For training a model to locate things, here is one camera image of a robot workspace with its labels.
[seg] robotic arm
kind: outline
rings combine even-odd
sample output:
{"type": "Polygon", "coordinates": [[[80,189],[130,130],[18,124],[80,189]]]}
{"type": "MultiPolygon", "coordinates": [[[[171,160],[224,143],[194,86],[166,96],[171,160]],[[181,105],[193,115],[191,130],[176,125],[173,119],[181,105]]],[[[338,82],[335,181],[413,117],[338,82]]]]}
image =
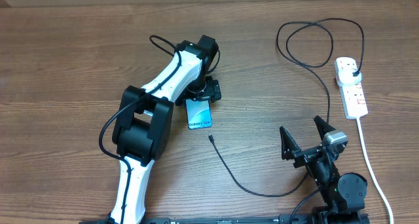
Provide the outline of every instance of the robotic arm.
{"type": "Polygon", "coordinates": [[[115,207],[106,220],[94,223],[122,224],[122,214],[124,224],[140,223],[145,213],[145,192],[151,168],[164,152],[169,139],[173,105],[183,105],[188,99],[211,102],[221,99],[218,81],[206,77],[218,51],[215,39],[203,35],[198,44],[183,41],[176,49],[180,53],[181,63],[174,74],[179,65],[177,54],[150,83],[142,88],[129,86],[122,95],[121,112],[115,123],[112,141],[117,145],[117,153],[131,167],[130,179],[128,181],[127,165],[121,160],[115,207]],[[151,116],[151,122],[135,118],[134,113],[151,116]],[[127,185],[125,207],[122,207],[127,185]]]}
{"type": "Polygon", "coordinates": [[[282,159],[293,159],[294,167],[305,166],[314,179],[325,206],[315,207],[311,214],[282,214],[281,224],[368,224],[364,209],[367,194],[367,180],[356,173],[340,175],[334,162],[345,150],[348,137],[341,131],[327,124],[319,116],[314,118],[321,143],[304,151],[297,145],[290,133],[281,126],[282,159]]]}

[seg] smartphone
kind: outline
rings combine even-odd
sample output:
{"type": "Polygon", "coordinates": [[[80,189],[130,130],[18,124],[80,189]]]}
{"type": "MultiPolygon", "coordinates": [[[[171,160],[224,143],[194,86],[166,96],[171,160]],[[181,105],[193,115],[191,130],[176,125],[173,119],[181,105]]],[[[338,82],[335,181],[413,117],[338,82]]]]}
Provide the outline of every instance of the smartphone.
{"type": "Polygon", "coordinates": [[[212,126],[210,102],[186,100],[186,113],[189,129],[209,128],[212,126]]]}

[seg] black plug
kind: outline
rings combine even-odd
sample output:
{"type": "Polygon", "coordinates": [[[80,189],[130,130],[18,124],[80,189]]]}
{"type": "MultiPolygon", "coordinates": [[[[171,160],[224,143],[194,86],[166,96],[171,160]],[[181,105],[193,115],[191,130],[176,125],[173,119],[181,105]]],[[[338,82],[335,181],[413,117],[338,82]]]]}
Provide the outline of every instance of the black plug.
{"type": "Polygon", "coordinates": [[[211,135],[211,133],[208,134],[208,139],[212,144],[214,144],[214,137],[211,135]]]}

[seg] white power cord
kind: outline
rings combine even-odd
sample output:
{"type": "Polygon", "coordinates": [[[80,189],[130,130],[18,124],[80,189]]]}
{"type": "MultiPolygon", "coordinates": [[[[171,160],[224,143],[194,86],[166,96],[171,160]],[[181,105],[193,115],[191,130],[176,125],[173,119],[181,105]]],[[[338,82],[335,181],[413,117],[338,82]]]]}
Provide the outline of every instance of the white power cord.
{"type": "Polygon", "coordinates": [[[388,215],[390,217],[390,224],[393,224],[394,218],[393,218],[392,207],[390,207],[390,204],[388,203],[386,196],[382,192],[382,190],[381,190],[381,188],[380,188],[380,186],[377,182],[377,179],[375,178],[373,168],[371,167],[371,164],[369,162],[367,149],[365,148],[364,135],[362,133],[361,120],[359,119],[359,117],[356,118],[356,124],[358,125],[359,139],[361,140],[362,153],[364,154],[365,163],[367,163],[368,171],[371,175],[371,178],[373,179],[373,182],[374,182],[375,187],[377,188],[377,191],[380,193],[380,196],[381,196],[382,200],[386,204],[386,207],[387,207],[387,210],[388,210],[388,215]]]}

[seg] white power strip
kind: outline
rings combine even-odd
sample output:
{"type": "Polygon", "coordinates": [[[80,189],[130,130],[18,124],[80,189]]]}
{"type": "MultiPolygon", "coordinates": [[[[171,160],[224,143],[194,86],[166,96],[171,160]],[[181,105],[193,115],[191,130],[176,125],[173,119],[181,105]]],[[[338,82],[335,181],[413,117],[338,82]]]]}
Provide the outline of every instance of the white power strip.
{"type": "Polygon", "coordinates": [[[339,84],[340,96],[342,97],[343,108],[347,119],[357,119],[368,113],[361,83],[356,83],[360,79],[356,79],[355,82],[346,81],[346,84],[342,84],[339,80],[344,77],[342,73],[346,73],[351,77],[352,73],[356,70],[356,62],[352,58],[340,57],[335,61],[336,80],[339,84]]]}
{"type": "Polygon", "coordinates": [[[360,118],[368,113],[367,102],[361,86],[361,77],[353,77],[352,73],[357,70],[356,61],[348,57],[340,57],[335,61],[336,81],[339,85],[340,96],[342,97],[343,108],[347,119],[356,119],[359,131],[359,138],[361,140],[362,152],[365,162],[374,185],[384,203],[386,204],[390,224],[393,224],[393,212],[386,196],[382,192],[373,172],[373,168],[368,159],[367,149],[365,148],[364,137],[362,133],[360,118]]]}

